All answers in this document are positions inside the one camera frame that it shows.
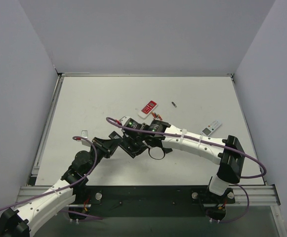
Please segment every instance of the white wall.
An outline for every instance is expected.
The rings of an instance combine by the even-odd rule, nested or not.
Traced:
[[[0,207],[30,173],[57,74],[17,0],[0,0]]]
[[[235,85],[287,226],[287,0],[274,3],[235,73]]]
[[[274,0],[20,0],[59,72],[225,75]]]

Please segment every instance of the small metal piece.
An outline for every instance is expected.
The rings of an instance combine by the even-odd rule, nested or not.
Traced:
[[[96,193],[96,194],[95,194],[96,200],[101,200],[102,197],[103,197],[103,195],[102,195],[101,193]]]
[[[229,199],[234,199],[234,194],[233,194],[233,192],[228,193],[227,197],[228,197]]]
[[[80,207],[80,208],[84,208],[84,205],[83,205],[83,204],[69,204],[69,205],[67,205],[67,207]],[[90,207],[91,207],[91,204],[86,204],[85,207],[86,207],[86,208],[90,208]]]
[[[198,193],[193,192],[193,193],[192,193],[192,199],[197,199],[197,198],[198,198]]]
[[[88,138],[88,131],[87,130],[82,130],[82,135],[81,137],[83,138]]]

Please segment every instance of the bolt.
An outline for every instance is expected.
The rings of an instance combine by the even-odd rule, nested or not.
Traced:
[[[233,192],[228,193],[227,197],[228,197],[229,199],[234,199],[234,194],[233,194]]]
[[[102,194],[101,193],[96,193],[95,194],[95,198],[96,198],[96,200],[101,200],[102,199]]]
[[[192,193],[192,199],[197,199],[198,198],[198,193],[193,192]]]

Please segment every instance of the small screw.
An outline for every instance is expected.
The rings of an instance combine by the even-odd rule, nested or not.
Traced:
[[[101,200],[102,197],[103,197],[103,195],[102,195],[101,193],[96,193],[96,194],[95,194],[96,200]]]
[[[198,193],[193,192],[193,193],[192,193],[192,199],[197,199],[197,198],[198,198]]]

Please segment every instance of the white platform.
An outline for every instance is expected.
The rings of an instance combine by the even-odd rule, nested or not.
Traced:
[[[212,137],[238,137],[246,153],[254,156],[249,133],[230,78],[178,77],[65,77],[48,140],[42,156],[36,185],[51,185],[68,169],[75,154],[88,150],[72,140],[88,130],[88,137],[108,139],[119,129],[105,117],[137,116],[150,100],[159,106],[155,112],[179,128],[199,133],[215,119],[222,125]],[[147,152],[132,159],[118,148],[110,159],[103,158],[88,177],[88,185],[207,185],[218,166],[204,158],[173,151],[163,160],[153,160]],[[243,176],[260,174],[259,166],[246,159]],[[262,178],[242,179],[241,184],[264,184]]]

